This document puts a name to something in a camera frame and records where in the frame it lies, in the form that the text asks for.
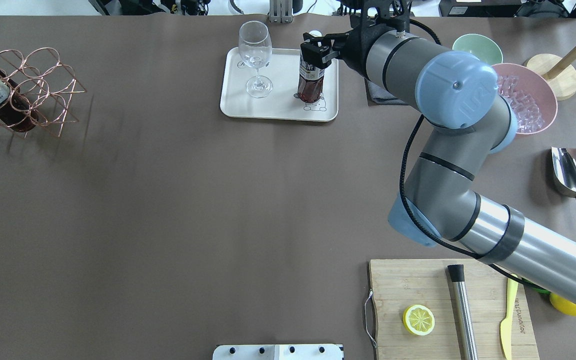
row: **wine glass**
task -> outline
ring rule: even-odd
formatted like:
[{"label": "wine glass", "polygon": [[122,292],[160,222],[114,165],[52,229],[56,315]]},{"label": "wine glass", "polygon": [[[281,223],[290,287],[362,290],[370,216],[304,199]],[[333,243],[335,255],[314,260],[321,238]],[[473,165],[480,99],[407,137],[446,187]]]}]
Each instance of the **wine glass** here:
[{"label": "wine glass", "polygon": [[246,82],[247,93],[253,98],[265,98],[273,89],[273,82],[259,75],[259,69],[270,63],[273,44],[265,23],[248,21],[239,28],[239,55],[244,64],[256,70],[256,76]]}]

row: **lemon half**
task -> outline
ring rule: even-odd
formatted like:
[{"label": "lemon half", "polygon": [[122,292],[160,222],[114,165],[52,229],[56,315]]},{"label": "lemon half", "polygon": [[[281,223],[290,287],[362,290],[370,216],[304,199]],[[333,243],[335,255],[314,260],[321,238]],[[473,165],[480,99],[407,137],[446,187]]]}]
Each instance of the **lemon half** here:
[{"label": "lemon half", "polygon": [[550,303],[560,312],[576,317],[576,303],[569,301],[554,292],[550,293]]},{"label": "lemon half", "polygon": [[435,328],[435,315],[433,315],[433,312],[418,303],[408,306],[404,311],[402,320],[406,330],[421,337],[430,334]]}]

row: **cutting board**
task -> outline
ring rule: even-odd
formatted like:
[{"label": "cutting board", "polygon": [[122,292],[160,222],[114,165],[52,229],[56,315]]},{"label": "cutting board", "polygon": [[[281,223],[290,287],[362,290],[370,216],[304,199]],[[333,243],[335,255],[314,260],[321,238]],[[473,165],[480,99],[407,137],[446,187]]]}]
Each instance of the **cutting board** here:
[{"label": "cutting board", "polygon": [[[474,259],[373,259],[377,360],[460,360],[457,311],[453,311],[446,266],[463,264],[475,343],[480,360],[503,360],[499,323],[506,316],[505,276]],[[404,310],[425,305],[435,317],[425,336],[409,333]],[[512,314],[512,360],[539,360],[526,293],[519,285]]]}]

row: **black box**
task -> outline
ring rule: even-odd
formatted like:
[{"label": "black box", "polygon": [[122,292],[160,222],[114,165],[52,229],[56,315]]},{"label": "black box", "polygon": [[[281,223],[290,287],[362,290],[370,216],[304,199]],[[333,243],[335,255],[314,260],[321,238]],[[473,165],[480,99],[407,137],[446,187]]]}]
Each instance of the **black box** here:
[{"label": "black box", "polygon": [[441,16],[451,17],[513,18],[521,6],[521,0],[481,0],[481,2],[441,0],[439,12]]}]

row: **glass base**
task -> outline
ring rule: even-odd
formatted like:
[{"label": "glass base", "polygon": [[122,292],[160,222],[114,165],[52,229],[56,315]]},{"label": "glass base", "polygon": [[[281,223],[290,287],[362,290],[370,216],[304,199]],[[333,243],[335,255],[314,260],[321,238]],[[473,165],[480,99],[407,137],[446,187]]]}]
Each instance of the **glass base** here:
[{"label": "glass base", "polygon": [[265,98],[273,90],[273,82],[266,76],[253,76],[246,82],[246,90],[253,98]]}]

